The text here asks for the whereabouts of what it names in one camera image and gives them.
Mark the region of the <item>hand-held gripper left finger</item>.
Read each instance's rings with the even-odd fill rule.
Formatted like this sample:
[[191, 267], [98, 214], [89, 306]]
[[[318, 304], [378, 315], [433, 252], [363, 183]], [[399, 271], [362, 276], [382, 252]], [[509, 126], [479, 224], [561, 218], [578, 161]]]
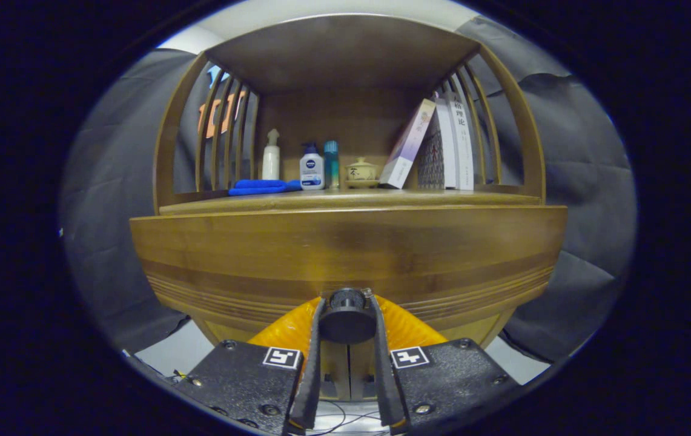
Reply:
[[317, 297], [248, 342], [222, 340], [174, 389], [238, 428], [304, 435], [320, 397], [324, 306]]

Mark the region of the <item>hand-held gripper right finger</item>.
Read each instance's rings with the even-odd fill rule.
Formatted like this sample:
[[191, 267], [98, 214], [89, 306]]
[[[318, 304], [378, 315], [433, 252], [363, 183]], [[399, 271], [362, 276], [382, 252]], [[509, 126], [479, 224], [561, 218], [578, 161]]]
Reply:
[[375, 391], [392, 435], [445, 435], [475, 424], [515, 400], [520, 385], [472, 339], [389, 347], [379, 300], [375, 313]]

